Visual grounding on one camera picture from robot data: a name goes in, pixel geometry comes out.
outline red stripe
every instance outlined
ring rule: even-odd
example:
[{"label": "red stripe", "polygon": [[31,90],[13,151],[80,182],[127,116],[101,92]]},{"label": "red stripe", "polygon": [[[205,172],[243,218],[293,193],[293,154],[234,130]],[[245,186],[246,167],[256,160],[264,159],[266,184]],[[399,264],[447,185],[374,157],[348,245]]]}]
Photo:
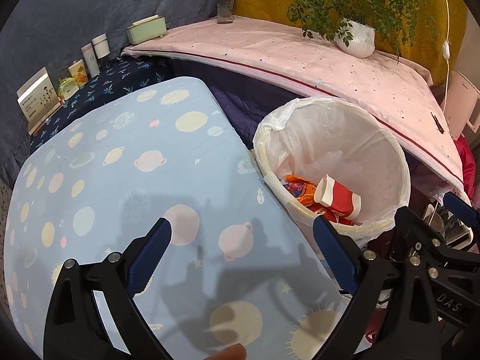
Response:
[{"label": "red stripe", "polygon": [[[280,74],[280,73],[275,73],[273,71],[269,71],[269,70],[265,70],[265,69],[262,69],[260,67],[255,67],[255,66],[250,66],[248,64],[243,64],[243,63],[240,63],[240,62],[234,62],[234,61],[227,61],[225,59],[220,59],[220,58],[215,58],[215,57],[212,57],[212,56],[205,56],[205,55],[198,55],[198,54],[193,54],[191,52],[183,52],[183,51],[161,51],[162,53],[172,53],[172,54],[184,54],[184,55],[188,55],[188,56],[196,56],[196,57],[200,57],[200,58],[206,58],[206,59],[213,59],[214,61],[219,61],[219,62],[227,62],[227,63],[230,63],[230,64],[233,64],[233,65],[238,65],[238,66],[243,66],[244,68],[250,68],[250,69],[255,69],[257,71],[262,71],[264,73],[268,73],[268,74],[273,74],[274,76],[278,76],[278,77],[281,77],[281,78],[284,78],[286,80],[289,80],[289,81],[294,81],[295,83],[297,84],[300,84],[300,85],[303,85],[303,86],[306,86],[308,88],[311,88],[315,91],[319,91],[319,92],[322,92],[322,93],[325,93],[326,95],[329,95],[329,96],[333,96],[333,97],[338,97],[337,95],[333,94],[333,93],[330,93],[330,92],[327,92],[327,91],[324,91],[323,89],[320,89],[316,86],[312,86],[312,85],[309,85],[305,82],[302,82],[302,81],[299,81],[297,79],[293,79],[291,77],[288,77],[288,76],[284,76],[283,74]],[[433,154],[431,154],[428,150],[424,149],[422,146],[420,146],[418,143],[416,143],[414,140],[410,139],[409,137],[407,137],[405,134],[402,134],[400,131],[396,130],[395,128],[393,128],[392,126],[390,126],[389,124],[385,123],[383,120],[380,120],[378,117],[376,117],[375,115],[373,115],[373,117],[375,119],[377,119],[382,125],[388,127],[390,130],[394,131],[395,133],[397,133],[398,135],[400,135],[403,139],[405,140],[408,140],[410,143],[414,144],[415,146],[417,146],[420,150],[422,150],[423,152],[425,152],[426,154],[428,154],[432,159],[434,159],[438,164],[440,164],[441,166],[443,166],[443,168],[448,172],[450,173],[453,177],[455,177],[458,181],[460,181],[462,184],[463,184],[463,181],[456,175],[454,174],[445,164],[443,164],[437,157],[435,157]]]}]

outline blue gripper pad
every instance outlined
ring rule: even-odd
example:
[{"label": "blue gripper pad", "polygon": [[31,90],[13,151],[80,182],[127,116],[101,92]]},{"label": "blue gripper pad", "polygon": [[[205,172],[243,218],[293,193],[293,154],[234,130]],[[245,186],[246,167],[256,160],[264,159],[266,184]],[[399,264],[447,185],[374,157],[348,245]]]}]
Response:
[{"label": "blue gripper pad", "polygon": [[171,237],[170,223],[164,220],[130,265],[126,290],[131,298],[145,289],[148,280],[152,277],[155,268],[157,268],[160,259],[170,244]]},{"label": "blue gripper pad", "polygon": [[477,211],[466,204],[463,200],[453,195],[452,192],[445,193],[443,206],[460,219],[465,226],[476,228],[478,225]]},{"label": "blue gripper pad", "polygon": [[325,221],[326,219],[324,220],[323,216],[318,216],[313,222],[313,237],[315,238],[315,242],[327,260],[340,287],[352,295],[355,295],[358,290],[355,264]]}]

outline finger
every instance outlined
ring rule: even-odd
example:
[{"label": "finger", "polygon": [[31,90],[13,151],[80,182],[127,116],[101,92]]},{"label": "finger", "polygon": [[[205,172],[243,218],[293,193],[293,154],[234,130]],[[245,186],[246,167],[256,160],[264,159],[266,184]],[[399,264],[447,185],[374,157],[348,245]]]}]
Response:
[{"label": "finger", "polygon": [[213,354],[205,360],[245,360],[247,350],[242,344],[226,347],[223,351]]}]

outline pink bedsheet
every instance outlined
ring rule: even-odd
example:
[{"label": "pink bedsheet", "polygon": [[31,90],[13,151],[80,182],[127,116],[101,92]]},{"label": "pink bedsheet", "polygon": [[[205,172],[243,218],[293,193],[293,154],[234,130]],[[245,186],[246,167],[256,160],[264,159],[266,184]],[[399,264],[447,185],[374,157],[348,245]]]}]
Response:
[{"label": "pink bedsheet", "polygon": [[334,43],[303,38],[298,28],[239,16],[228,25],[213,19],[174,28],[126,53],[199,61],[300,95],[323,92],[346,99],[374,115],[402,147],[463,190],[462,162],[427,84],[430,74],[410,61],[397,63],[380,52],[358,59]]}]

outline mint green box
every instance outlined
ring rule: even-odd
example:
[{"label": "mint green box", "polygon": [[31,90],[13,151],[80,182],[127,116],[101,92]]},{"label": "mint green box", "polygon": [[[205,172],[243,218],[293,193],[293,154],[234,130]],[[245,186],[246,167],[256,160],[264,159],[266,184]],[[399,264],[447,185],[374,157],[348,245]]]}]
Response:
[{"label": "mint green box", "polygon": [[151,16],[136,21],[127,28],[128,40],[131,44],[140,44],[150,39],[162,37],[167,32],[164,16]]}]

